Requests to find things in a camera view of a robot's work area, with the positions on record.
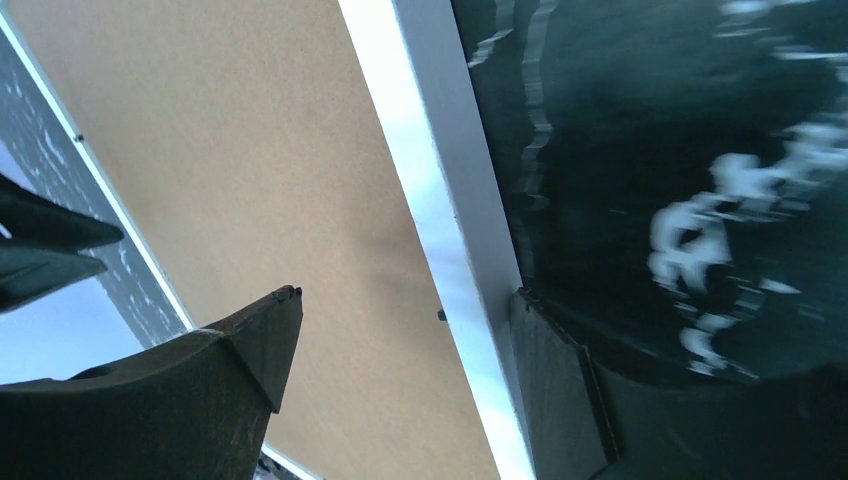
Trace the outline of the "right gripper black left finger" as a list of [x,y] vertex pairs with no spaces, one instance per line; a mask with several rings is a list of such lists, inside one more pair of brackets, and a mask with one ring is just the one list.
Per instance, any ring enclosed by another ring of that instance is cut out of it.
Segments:
[[1,389],[5,479],[250,479],[303,319],[284,286],[67,380]]

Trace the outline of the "white picture frame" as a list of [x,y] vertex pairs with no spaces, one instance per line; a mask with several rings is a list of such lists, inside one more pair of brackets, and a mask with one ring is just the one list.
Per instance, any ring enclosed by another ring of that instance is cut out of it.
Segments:
[[[37,68],[82,152],[109,183],[180,319],[193,322],[21,32],[3,19]],[[338,4],[389,150],[498,475],[534,472],[510,399],[494,331],[519,280],[484,136],[446,1]]]

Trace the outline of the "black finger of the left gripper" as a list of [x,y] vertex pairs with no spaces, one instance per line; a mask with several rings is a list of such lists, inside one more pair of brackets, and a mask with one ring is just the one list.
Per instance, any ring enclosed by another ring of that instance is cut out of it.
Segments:
[[118,226],[58,205],[5,175],[1,175],[1,224],[13,238],[73,252],[125,237]]

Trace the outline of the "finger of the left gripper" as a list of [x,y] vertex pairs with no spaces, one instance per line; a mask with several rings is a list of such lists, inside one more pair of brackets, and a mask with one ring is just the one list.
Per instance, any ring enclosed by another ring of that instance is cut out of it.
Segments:
[[106,270],[95,257],[23,241],[2,241],[1,312],[13,311]]

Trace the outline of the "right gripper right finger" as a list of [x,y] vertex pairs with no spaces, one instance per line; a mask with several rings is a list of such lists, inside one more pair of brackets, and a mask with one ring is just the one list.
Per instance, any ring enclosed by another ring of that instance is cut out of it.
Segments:
[[540,479],[843,479],[847,375],[740,383],[639,352],[533,293],[510,301],[513,389]]

